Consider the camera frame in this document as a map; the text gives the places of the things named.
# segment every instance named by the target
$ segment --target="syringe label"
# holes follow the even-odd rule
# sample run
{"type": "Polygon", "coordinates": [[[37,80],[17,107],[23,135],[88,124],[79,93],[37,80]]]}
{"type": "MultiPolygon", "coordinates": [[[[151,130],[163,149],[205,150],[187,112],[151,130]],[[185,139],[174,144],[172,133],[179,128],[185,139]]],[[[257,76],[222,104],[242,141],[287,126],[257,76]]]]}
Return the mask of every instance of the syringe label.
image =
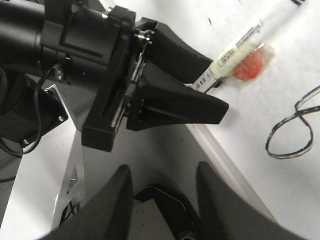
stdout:
{"type": "Polygon", "coordinates": [[[207,91],[215,82],[217,79],[215,78],[214,73],[211,71],[211,68],[209,67],[202,75],[199,77],[199,79],[193,84],[192,88],[194,90],[197,90],[199,92],[205,92],[207,91]]]}
{"type": "Polygon", "coordinates": [[[259,23],[253,27],[251,27],[244,35],[243,37],[241,37],[239,39],[239,41],[229,50],[226,50],[222,56],[219,58],[219,60],[217,61],[218,65],[220,67],[223,67],[228,61],[229,59],[236,54],[236,52],[257,32],[259,32],[259,30],[262,28],[263,26],[263,22],[259,21],[259,23]]]}

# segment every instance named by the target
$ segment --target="robotic arm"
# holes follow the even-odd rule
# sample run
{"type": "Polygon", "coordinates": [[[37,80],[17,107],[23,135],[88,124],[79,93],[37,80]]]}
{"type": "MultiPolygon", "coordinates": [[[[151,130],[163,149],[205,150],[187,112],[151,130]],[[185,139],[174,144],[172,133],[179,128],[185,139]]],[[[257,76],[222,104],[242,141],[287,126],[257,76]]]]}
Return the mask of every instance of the robotic arm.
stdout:
{"type": "MultiPolygon", "coordinates": [[[[211,60],[171,29],[115,6],[98,12],[82,1],[0,2],[0,136],[25,147],[39,125],[35,82],[26,74],[96,92],[82,126],[82,144],[111,151],[118,127],[140,131],[167,124],[218,124],[228,104],[197,92],[193,83],[211,60]]],[[[59,101],[40,90],[41,134],[64,120],[59,101]]]]}

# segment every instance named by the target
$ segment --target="plastic syringe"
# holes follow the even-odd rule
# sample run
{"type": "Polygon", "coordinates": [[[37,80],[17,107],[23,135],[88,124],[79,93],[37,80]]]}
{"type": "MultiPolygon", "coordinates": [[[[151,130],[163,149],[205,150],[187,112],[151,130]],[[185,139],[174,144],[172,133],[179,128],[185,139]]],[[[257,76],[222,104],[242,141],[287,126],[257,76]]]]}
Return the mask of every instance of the plastic syringe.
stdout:
{"type": "Polygon", "coordinates": [[[261,12],[195,81],[192,88],[205,93],[214,83],[226,77],[304,2],[305,0],[279,0],[268,10],[261,12]]]}

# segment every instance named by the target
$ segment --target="metal frame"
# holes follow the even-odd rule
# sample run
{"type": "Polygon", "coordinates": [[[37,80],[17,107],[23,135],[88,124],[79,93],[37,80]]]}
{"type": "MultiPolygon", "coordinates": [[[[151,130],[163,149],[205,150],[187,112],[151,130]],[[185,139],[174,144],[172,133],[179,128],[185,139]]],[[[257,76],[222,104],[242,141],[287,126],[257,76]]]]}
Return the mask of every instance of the metal frame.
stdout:
{"type": "Polygon", "coordinates": [[[56,92],[68,119],[45,134],[32,153],[22,157],[0,240],[39,239],[59,226],[70,201],[81,208],[86,204],[81,133],[57,86],[49,89],[56,92]]]}

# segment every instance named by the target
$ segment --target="orange object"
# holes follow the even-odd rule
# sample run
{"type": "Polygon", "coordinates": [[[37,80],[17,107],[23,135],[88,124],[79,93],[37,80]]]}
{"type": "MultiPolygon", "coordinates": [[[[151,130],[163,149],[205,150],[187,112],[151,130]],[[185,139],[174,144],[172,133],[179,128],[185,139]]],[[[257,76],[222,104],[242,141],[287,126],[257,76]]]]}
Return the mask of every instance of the orange object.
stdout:
{"type": "Polygon", "coordinates": [[[239,80],[249,81],[254,79],[263,68],[263,54],[259,49],[254,50],[236,66],[232,74],[239,80]]]}

